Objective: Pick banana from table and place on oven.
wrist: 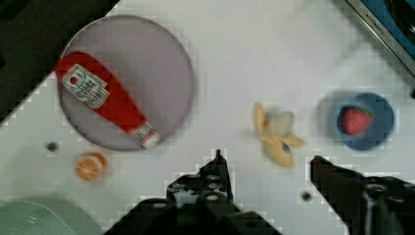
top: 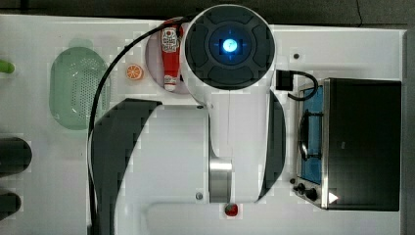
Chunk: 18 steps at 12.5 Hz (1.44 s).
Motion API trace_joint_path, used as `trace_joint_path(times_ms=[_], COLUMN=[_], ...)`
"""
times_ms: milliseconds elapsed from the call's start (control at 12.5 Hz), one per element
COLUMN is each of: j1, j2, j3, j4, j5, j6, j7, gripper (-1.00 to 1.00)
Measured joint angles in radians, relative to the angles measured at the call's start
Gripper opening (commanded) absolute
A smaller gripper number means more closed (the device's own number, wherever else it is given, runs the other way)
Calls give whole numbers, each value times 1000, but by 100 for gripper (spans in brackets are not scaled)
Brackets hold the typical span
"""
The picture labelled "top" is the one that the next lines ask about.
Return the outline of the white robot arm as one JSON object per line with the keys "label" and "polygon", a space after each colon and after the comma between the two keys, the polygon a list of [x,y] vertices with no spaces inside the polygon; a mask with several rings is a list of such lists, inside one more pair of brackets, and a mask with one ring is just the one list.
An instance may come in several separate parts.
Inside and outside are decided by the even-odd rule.
{"label": "white robot arm", "polygon": [[272,90],[276,59],[269,24],[244,6],[210,7],[184,30],[180,72],[207,109],[212,203],[256,203],[282,174],[286,126]]}

